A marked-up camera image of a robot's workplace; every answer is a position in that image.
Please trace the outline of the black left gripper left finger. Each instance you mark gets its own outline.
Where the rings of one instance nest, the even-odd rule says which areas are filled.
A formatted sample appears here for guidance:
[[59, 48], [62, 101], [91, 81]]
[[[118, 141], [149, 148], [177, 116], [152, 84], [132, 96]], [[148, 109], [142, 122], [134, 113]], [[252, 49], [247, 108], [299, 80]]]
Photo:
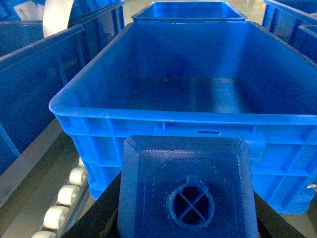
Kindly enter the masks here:
[[92, 207], [64, 238], [118, 238], [117, 229], [121, 174], [118, 174]]

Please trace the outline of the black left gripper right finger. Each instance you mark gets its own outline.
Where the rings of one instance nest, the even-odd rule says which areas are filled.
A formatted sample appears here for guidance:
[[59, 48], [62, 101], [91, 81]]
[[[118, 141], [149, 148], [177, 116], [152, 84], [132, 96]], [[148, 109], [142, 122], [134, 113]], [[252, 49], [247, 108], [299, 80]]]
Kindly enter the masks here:
[[254, 192], [260, 238], [305, 238]]

